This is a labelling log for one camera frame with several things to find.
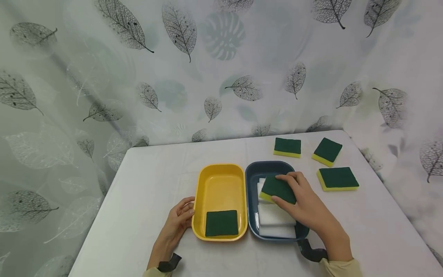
dark blue plastic tray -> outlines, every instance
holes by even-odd
[[[306,238],[309,228],[297,222],[295,225],[295,234],[297,238],[272,238],[259,235],[258,223],[258,195],[257,183],[259,178],[265,178],[266,175],[279,175],[292,172],[294,169],[289,164],[282,161],[261,161],[254,162],[246,168],[246,201],[248,205],[248,223],[254,235],[260,239],[273,242],[296,242]]]

hand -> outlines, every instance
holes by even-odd
[[[158,267],[161,261],[170,260],[186,229],[191,227],[191,220],[194,215],[194,203],[191,201],[194,200],[195,197],[193,196],[183,198],[171,209],[165,225],[152,247],[147,269]]]
[[[278,196],[271,199],[295,220],[316,232],[332,261],[350,261],[352,253],[349,237],[338,220],[312,190],[301,172],[278,175],[276,179],[286,181],[294,192],[297,203],[288,203]]]

fabric backdrop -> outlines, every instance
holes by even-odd
[[[443,263],[442,13],[1,1],[0,276],[67,275],[130,147],[327,129],[348,132]]]

left hand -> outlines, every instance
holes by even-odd
[[[183,198],[175,205],[166,219],[160,234],[152,247],[148,267],[158,267],[161,261],[169,261],[186,229],[191,227],[194,215],[195,197]]]

right hand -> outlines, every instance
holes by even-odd
[[[278,196],[272,196],[271,199],[295,220],[320,236],[331,233],[336,228],[341,229],[340,223],[312,190],[303,173],[289,172],[287,175],[277,175],[276,179],[288,183],[294,192],[297,203],[293,205]]]

